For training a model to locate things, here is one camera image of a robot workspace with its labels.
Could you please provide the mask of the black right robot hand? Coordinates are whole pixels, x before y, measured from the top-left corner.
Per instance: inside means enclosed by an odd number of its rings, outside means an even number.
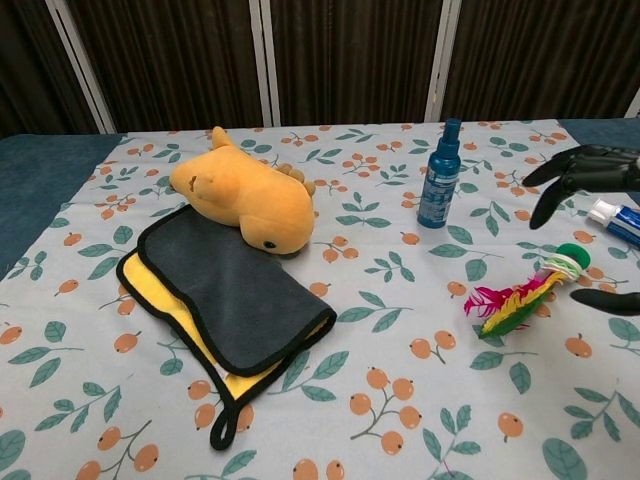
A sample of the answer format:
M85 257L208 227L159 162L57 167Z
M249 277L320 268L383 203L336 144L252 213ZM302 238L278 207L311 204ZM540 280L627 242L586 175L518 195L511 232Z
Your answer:
M522 184L536 187L549 183L538 199L529 228L541 228L557 207L578 191L629 193L639 190L639 151L602 145L580 145L561 151L529 173ZM587 307L616 316L637 316L639 294L614 294L596 289L577 289L570 297Z

